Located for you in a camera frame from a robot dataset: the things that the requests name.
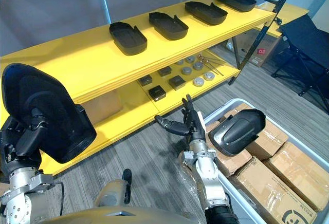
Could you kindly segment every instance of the logo on box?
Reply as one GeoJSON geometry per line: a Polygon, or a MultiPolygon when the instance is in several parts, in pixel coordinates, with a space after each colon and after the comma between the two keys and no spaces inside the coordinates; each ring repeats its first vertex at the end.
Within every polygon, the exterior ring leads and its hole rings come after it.
{"type": "Polygon", "coordinates": [[[265,54],[265,53],[266,53],[265,48],[258,48],[257,49],[257,54],[265,54]]]}

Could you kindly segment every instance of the yellow shelf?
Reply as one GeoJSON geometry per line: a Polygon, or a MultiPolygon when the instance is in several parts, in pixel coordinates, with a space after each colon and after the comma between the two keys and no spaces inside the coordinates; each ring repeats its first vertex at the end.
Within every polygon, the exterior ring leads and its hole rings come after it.
{"type": "Polygon", "coordinates": [[[205,50],[201,52],[201,55],[204,57],[209,57],[209,58],[216,58],[218,60],[222,60],[221,63],[222,65],[216,65],[212,63],[213,66],[216,66],[216,68],[224,75],[221,76],[220,74],[217,75],[215,74],[215,78],[212,81],[206,81],[202,87],[197,87],[193,84],[193,80],[196,77],[201,77],[203,78],[203,74],[207,71],[211,71],[207,67],[203,67],[201,70],[194,70],[192,67],[192,63],[187,63],[184,61],[183,65],[176,65],[173,64],[171,65],[172,73],[161,77],[158,72],[154,72],[151,75],[153,79],[152,84],[148,84],[146,86],[143,86],[144,92],[149,96],[149,98],[152,100],[153,104],[157,107],[159,110],[160,114],[165,114],[179,106],[182,105],[181,99],[186,97],[186,94],[190,94],[191,97],[196,97],[207,90],[211,89],[212,87],[218,85],[219,83],[223,83],[227,79],[237,76],[239,73],[239,70],[233,67],[232,65],[228,64],[226,61],[224,61],[222,58],[218,57],[217,55],[213,54],[209,50],[205,50]],[[181,73],[181,69],[185,66],[189,66],[192,68],[192,73],[190,75],[183,75],[181,73]],[[169,85],[169,79],[176,76],[180,75],[185,81],[186,84],[184,87],[174,90],[170,85],[169,85]],[[166,97],[155,102],[151,96],[149,95],[149,89],[152,89],[153,87],[160,85],[166,92],[166,97]]]}
{"type": "Polygon", "coordinates": [[[40,168],[46,174],[58,174],[154,120],[158,110],[136,81],[118,88],[118,94],[122,100],[123,109],[96,124],[96,139],[83,153],[65,164],[56,162],[46,153],[42,154],[40,168]]]}
{"type": "Polygon", "coordinates": [[[189,26],[188,34],[181,40],[162,37],[149,24],[149,14],[145,13],[123,20],[137,25],[148,39],[146,51],[140,54],[125,56],[114,44],[108,25],[104,25],[6,55],[1,69],[13,62],[34,65],[58,79],[75,103],[83,103],[274,17],[274,13],[261,9],[238,12],[216,0],[195,1],[214,2],[224,8],[228,12],[225,21],[206,25],[185,12],[185,2],[179,3],[157,11],[177,14],[189,26]]]}
{"type": "MultiPolygon", "coordinates": [[[[269,2],[265,2],[262,5],[258,6],[258,8],[262,9],[262,10],[266,10],[266,11],[272,11],[274,8],[274,4],[269,3],[269,2]]],[[[294,5],[290,5],[290,4],[284,4],[283,7],[281,8],[279,14],[278,14],[278,18],[282,20],[282,25],[289,23],[290,21],[293,21],[305,14],[308,13],[308,10],[301,8],[301,7],[297,7],[294,5]]],[[[261,30],[263,28],[263,26],[258,25],[256,26],[256,29],[261,30]]],[[[274,36],[275,38],[279,38],[282,33],[279,31],[279,25],[275,22],[272,23],[272,25],[269,27],[267,34],[274,36]]]]}
{"type": "Polygon", "coordinates": [[[191,75],[185,76],[181,74],[181,68],[184,66],[192,67],[192,64],[184,62],[183,65],[171,65],[172,73],[165,77],[161,77],[158,72],[152,73],[153,83],[147,86],[141,87],[138,81],[134,81],[120,87],[117,90],[124,108],[117,114],[96,124],[95,129],[97,136],[95,141],[82,154],[65,164],[57,163],[47,154],[43,153],[40,168],[43,169],[45,173],[58,174],[153,121],[156,114],[165,114],[181,106],[181,99],[185,97],[186,94],[190,94],[192,97],[198,96],[239,73],[239,70],[209,50],[205,50],[201,54],[205,57],[222,60],[222,65],[218,66],[217,69],[224,76],[216,75],[213,81],[205,81],[202,87],[196,87],[193,85],[193,79],[196,77],[203,77],[203,73],[210,70],[203,67],[202,70],[193,70],[191,75]],[[168,84],[168,80],[176,75],[180,75],[186,81],[186,85],[177,91],[173,90],[168,84]],[[148,90],[156,85],[161,85],[167,93],[167,96],[158,102],[154,102],[148,94],[148,90]]]}

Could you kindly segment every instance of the gray bin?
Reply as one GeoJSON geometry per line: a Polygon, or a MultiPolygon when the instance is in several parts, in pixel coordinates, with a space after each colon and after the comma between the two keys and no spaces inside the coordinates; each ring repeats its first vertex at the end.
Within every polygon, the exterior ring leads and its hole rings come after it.
{"type": "MultiPolygon", "coordinates": [[[[225,113],[228,111],[234,109],[235,107],[239,106],[240,104],[245,103],[253,108],[257,108],[253,106],[252,104],[248,103],[247,101],[235,98],[228,101],[223,106],[219,107],[217,110],[215,110],[213,113],[211,113],[208,117],[206,117],[205,124],[211,124],[214,121],[218,120],[219,118],[223,117],[225,113]]],[[[323,167],[327,172],[329,172],[329,163],[326,162],[323,158],[321,158],[318,154],[316,154],[314,151],[312,151],[309,147],[307,147],[305,144],[303,144],[301,141],[299,141],[297,138],[295,138],[292,134],[287,132],[282,126],[280,126],[277,122],[272,120],[270,117],[266,115],[266,118],[272,122],[274,125],[276,125],[278,128],[280,128],[282,131],[284,131],[289,136],[289,141],[293,143],[295,146],[297,146],[301,151],[306,153],[309,157],[311,157],[315,162],[317,162],[321,167],[323,167]]],[[[225,190],[231,195],[232,198],[232,205],[233,210],[236,213],[236,215],[239,217],[240,223],[263,223],[266,224],[266,222],[263,220],[263,218],[256,212],[256,210],[252,207],[253,203],[250,199],[248,199],[242,191],[235,188],[231,182],[222,174],[220,173],[220,181],[223,184],[223,187],[225,190]]],[[[327,204],[326,208],[318,212],[318,216],[315,219],[314,223],[329,223],[329,204],[327,204]]]]}

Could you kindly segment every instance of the black plastic tray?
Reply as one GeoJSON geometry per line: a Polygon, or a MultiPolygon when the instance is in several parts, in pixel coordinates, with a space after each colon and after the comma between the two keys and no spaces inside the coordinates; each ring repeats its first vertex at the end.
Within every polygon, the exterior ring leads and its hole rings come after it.
{"type": "Polygon", "coordinates": [[[148,40],[137,26],[132,28],[130,24],[115,22],[109,26],[109,32],[114,39],[114,43],[124,54],[141,53],[148,45],[148,40]]]}
{"type": "Polygon", "coordinates": [[[249,12],[256,5],[255,0],[218,0],[241,12],[249,12]]]}
{"type": "Polygon", "coordinates": [[[156,31],[169,40],[182,39],[189,29],[176,15],[172,18],[162,12],[150,13],[149,21],[156,31]]]}
{"type": "Polygon", "coordinates": [[[213,2],[210,6],[202,2],[186,2],[185,9],[199,20],[210,25],[219,25],[227,15],[227,11],[219,8],[213,2]]]}

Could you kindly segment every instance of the cardboard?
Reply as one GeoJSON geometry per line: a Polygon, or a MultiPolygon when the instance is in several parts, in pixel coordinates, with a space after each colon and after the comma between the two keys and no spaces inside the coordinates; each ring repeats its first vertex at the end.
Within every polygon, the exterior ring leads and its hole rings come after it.
{"type": "Polygon", "coordinates": [[[10,184],[0,183],[0,196],[4,194],[4,192],[8,191],[10,188],[10,184]]]}
{"type": "MultiPolygon", "coordinates": [[[[235,36],[239,50],[239,56],[244,57],[247,54],[258,33],[258,30],[251,29],[235,36]]],[[[226,47],[234,52],[232,39],[228,40],[226,47]]],[[[250,57],[249,62],[258,67],[261,67],[266,61],[273,57],[275,52],[280,52],[285,47],[287,46],[283,43],[281,36],[276,38],[266,34],[255,52],[250,57]]]]}
{"type": "Polygon", "coordinates": [[[290,142],[265,163],[315,211],[329,202],[329,173],[290,142]]]}
{"type": "Polygon", "coordinates": [[[257,211],[267,223],[311,224],[317,216],[256,157],[230,179],[255,203],[257,211]]]}
{"type": "Polygon", "coordinates": [[[122,103],[116,90],[112,90],[81,105],[86,110],[93,125],[122,110],[122,103]]]}
{"type": "MultiPolygon", "coordinates": [[[[211,143],[208,133],[219,125],[219,121],[206,126],[206,143],[208,148],[214,148],[214,145],[211,143]]],[[[251,160],[252,156],[246,151],[243,150],[239,154],[233,157],[228,157],[223,155],[221,152],[216,150],[216,155],[218,160],[216,164],[218,169],[226,176],[229,177],[233,175],[238,169],[243,167],[248,161],[251,160]]]]}
{"type": "MultiPolygon", "coordinates": [[[[235,109],[227,112],[224,117],[228,118],[230,115],[234,116],[236,113],[244,109],[251,109],[251,107],[243,103],[235,109]]],[[[267,119],[265,128],[258,134],[258,136],[259,137],[254,142],[246,147],[246,150],[261,161],[272,157],[288,139],[286,133],[281,131],[267,119]]]]}

